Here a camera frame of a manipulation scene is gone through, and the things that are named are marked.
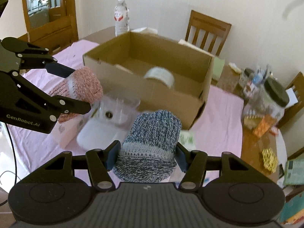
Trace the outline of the pink knitted roll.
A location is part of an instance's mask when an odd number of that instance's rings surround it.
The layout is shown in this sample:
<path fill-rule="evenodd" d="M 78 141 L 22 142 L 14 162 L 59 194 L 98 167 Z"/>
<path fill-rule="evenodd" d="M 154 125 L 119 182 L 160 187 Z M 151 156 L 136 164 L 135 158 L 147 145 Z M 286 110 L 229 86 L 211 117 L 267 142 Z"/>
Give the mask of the pink knitted roll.
<path fill-rule="evenodd" d="M 55 85 L 48 94 L 60 95 L 93 105 L 103 98 L 103 88 L 94 72 L 84 66 Z"/>

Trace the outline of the white plastic bottle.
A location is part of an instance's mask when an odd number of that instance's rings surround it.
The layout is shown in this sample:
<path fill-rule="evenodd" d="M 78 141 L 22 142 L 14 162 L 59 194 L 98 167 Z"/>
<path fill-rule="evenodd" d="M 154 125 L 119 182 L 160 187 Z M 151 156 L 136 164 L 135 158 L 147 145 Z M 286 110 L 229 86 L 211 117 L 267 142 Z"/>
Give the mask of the white plastic bottle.
<path fill-rule="evenodd" d="M 83 150 L 89 151 L 97 148 L 106 149 L 115 140 L 122 143 L 126 136 L 125 130 L 90 119 L 78 133 L 76 141 Z"/>

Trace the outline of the blue grey knitted roll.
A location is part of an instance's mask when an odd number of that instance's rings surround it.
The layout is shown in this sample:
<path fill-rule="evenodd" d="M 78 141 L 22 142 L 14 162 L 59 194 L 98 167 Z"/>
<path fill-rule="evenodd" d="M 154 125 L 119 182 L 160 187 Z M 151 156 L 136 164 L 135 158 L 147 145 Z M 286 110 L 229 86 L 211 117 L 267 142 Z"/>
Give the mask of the blue grey knitted roll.
<path fill-rule="evenodd" d="M 172 112 L 142 113 L 135 119 L 113 168 L 123 182 L 158 183 L 176 167 L 181 121 Z"/>

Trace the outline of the small green print pack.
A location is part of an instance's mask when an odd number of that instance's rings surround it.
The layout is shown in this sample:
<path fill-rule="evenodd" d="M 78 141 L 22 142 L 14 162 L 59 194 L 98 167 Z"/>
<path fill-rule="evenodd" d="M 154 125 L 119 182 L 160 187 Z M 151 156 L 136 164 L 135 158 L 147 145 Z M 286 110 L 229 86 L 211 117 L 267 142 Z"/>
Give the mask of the small green print pack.
<path fill-rule="evenodd" d="M 194 133 L 188 130 L 181 130 L 178 142 L 185 147 L 188 151 L 196 149 L 194 141 Z"/>

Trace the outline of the pink small carton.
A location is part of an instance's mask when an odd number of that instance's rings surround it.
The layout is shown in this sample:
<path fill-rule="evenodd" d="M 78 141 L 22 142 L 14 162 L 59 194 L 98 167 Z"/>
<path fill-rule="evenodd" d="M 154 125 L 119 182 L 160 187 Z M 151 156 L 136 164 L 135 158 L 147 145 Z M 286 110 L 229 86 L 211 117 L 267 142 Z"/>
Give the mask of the pink small carton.
<path fill-rule="evenodd" d="M 61 148 L 65 148 L 87 123 L 89 115 L 79 115 L 63 123 L 56 123 L 51 136 Z"/>

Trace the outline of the pink table cloth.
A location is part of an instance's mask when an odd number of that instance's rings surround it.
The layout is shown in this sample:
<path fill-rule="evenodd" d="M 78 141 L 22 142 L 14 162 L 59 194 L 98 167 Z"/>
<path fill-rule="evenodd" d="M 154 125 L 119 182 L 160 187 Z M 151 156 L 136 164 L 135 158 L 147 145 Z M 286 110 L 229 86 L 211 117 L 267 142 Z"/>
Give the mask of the pink table cloth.
<path fill-rule="evenodd" d="M 190 129 L 193 142 L 186 143 L 184 147 L 216 157 L 230 151 L 239 157 L 243 138 L 243 104 L 241 98 L 211 85 L 203 114 Z M 135 109 L 131 109 L 129 114 L 125 113 L 128 125 L 123 126 L 123 134 L 116 137 L 102 131 L 111 128 L 111 125 L 93 111 L 66 123 L 57 123 L 50 134 L 9 126 L 17 168 L 11 166 L 6 170 L 1 182 L 11 185 L 14 180 L 23 179 L 64 150 L 72 151 L 73 155 L 83 155 L 85 150 L 77 141 L 79 133 L 92 149 L 105 148 L 115 139 L 123 142 L 138 115 L 140 112 Z"/>

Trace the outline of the clear plastic blender cup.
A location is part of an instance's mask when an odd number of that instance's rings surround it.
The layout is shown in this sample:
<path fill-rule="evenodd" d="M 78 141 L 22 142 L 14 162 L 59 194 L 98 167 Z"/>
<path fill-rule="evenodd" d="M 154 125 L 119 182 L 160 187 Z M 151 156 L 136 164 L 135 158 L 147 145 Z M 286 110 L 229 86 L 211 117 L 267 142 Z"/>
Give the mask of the clear plastic blender cup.
<path fill-rule="evenodd" d="M 106 95 L 99 101 L 91 117 L 116 127 L 128 127 L 139 114 L 137 108 L 140 103 L 136 98 Z"/>

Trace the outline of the wooden door with glass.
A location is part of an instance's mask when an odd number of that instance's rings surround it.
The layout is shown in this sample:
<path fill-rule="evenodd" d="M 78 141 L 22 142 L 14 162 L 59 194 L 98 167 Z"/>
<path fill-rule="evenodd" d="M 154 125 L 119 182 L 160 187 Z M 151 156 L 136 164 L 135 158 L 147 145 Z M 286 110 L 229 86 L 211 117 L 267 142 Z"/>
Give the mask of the wooden door with glass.
<path fill-rule="evenodd" d="M 78 41 L 75 0 L 22 0 L 23 41 L 59 52 Z"/>

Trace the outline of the gold ornate coaster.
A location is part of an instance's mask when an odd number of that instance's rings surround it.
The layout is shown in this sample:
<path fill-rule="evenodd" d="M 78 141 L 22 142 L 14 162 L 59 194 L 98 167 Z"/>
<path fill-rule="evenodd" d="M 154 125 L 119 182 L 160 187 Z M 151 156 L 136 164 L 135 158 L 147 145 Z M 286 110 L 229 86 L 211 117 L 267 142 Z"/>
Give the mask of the gold ornate coaster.
<path fill-rule="evenodd" d="M 263 166 L 266 170 L 275 173 L 278 165 L 278 158 L 272 148 L 262 150 Z"/>

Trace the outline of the orange pill blister pack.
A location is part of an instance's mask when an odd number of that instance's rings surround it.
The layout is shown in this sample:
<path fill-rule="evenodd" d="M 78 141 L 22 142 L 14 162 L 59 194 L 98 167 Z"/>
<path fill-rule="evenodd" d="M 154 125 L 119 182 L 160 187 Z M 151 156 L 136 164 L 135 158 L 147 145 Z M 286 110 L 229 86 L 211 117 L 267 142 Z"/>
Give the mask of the orange pill blister pack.
<path fill-rule="evenodd" d="M 269 114 L 265 115 L 259 124 L 254 128 L 253 134 L 258 138 L 262 137 L 272 126 L 276 124 L 276 122 L 277 120 Z"/>

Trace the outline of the clear water bottle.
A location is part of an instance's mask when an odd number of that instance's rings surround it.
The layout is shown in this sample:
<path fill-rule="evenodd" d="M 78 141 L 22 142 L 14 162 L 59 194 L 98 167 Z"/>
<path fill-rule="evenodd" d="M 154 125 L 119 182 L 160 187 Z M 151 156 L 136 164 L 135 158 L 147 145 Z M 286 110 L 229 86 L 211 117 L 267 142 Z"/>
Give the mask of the clear water bottle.
<path fill-rule="evenodd" d="M 129 9 L 125 0 L 117 0 L 114 8 L 114 30 L 115 36 L 129 31 Z"/>

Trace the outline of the brown cardboard box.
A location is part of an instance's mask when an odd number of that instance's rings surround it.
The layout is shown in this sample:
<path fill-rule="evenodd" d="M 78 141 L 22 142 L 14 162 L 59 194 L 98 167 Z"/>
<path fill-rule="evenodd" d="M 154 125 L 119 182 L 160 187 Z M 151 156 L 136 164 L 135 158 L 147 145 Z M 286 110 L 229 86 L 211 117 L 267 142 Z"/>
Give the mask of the brown cardboard box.
<path fill-rule="evenodd" d="M 83 55 L 105 93 L 140 101 L 140 111 L 168 110 L 190 129 L 207 103 L 214 57 L 153 34 L 128 32 Z"/>

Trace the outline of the white tape roll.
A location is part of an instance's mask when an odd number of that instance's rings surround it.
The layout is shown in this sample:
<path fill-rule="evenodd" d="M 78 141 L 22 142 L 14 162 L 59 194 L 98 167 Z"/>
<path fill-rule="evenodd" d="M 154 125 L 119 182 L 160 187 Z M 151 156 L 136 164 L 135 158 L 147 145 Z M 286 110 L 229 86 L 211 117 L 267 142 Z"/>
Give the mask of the white tape roll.
<path fill-rule="evenodd" d="M 164 84 L 167 88 L 173 88 L 175 84 L 174 75 L 162 67 L 153 67 L 144 75 L 145 79 L 155 80 Z"/>

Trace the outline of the small dark lid jar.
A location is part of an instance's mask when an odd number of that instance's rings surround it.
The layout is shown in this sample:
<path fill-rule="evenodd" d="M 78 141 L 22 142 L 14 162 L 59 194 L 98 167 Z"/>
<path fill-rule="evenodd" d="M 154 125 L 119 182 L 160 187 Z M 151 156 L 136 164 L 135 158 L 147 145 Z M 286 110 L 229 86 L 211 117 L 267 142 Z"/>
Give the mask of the small dark lid jar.
<path fill-rule="evenodd" d="M 240 78 L 239 78 L 239 86 L 242 89 L 250 88 L 251 85 L 251 80 L 254 75 L 255 71 L 252 70 L 251 68 L 245 68 L 242 70 Z"/>

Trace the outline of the large jar black lid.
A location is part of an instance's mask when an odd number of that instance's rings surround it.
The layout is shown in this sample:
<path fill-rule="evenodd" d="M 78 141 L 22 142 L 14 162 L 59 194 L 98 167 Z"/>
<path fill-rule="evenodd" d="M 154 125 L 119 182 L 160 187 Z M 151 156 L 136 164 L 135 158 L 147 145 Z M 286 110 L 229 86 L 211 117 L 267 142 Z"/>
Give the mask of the large jar black lid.
<path fill-rule="evenodd" d="M 252 131 L 264 118 L 270 125 L 276 125 L 283 118 L 289 101 L 285 88 L 276 79 L 268 77 L 244 107 L 243 125 Z"/>

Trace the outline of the teal printed package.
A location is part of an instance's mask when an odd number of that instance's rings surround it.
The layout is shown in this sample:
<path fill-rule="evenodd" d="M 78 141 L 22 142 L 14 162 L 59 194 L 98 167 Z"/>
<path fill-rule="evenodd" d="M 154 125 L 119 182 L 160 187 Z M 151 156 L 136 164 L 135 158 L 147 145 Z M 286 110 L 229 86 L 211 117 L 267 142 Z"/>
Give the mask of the teal printed package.
<path fill-rule="evenodd" d="M 304 160 L 303 158 L 295 158 L 288 160 L 284 172 L 285 186 L 303 185 L 304 184 Z"/>

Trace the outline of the green paper booklet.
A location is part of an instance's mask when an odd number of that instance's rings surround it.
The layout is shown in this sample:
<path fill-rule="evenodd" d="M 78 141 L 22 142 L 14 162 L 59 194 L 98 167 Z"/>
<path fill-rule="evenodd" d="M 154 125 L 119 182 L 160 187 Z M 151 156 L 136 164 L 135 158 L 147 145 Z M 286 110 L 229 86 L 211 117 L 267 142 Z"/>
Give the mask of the green paper booklet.
<path fill-rule="evenodd" d="M 224 59 L 220 59 L 218 57 L 214 58 L 213 61 L 213 72 L 212 72 L 212 79 L 215 81 L 219 81 L 223 68 L 225 65 L 225 60 Z"/>

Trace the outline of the wooden chair at right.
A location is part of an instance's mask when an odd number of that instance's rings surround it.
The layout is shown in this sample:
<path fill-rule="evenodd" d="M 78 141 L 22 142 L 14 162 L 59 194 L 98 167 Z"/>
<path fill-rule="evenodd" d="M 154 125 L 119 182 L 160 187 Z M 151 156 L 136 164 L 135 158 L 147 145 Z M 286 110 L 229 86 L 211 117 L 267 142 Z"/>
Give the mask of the wooden chair at right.
<path fill-rule="evenodd" d="M 282 128 L 303 108 L 303 85 L 303 73 L 299 72 L 286 88 L 289 103 L 285 107 L 283 118 L 277 124 L 279 129 Z"/>

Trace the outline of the wooden chair at wall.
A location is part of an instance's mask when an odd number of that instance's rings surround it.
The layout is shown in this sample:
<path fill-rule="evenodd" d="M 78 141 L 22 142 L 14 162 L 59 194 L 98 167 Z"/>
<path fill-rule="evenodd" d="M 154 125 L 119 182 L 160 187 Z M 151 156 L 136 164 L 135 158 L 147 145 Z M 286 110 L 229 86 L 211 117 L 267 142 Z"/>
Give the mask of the wooden chair at wall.
<path fill-rule="evenodd" d="M 219 41 L 219 45 L 215 50 L 215 55 L 219 56 L 222 52 L 231 28 L 232 25 L 230 23 L 218 20 L 195 10 L 191 10 L 187 32 L 185 35 L 185 41 L 189 42 L 190 32 L 193 29 L 194 36 L 191 43 L 194 46 L 197 46 L 199 34 L 201 32 L 204 32 L 203 38 L 199 42 L 199 48 L 204 50 L 206 48 L 208 38 L 211 37 L 207 52 L 212 53 L 214 51 L 216 41 Z"/>

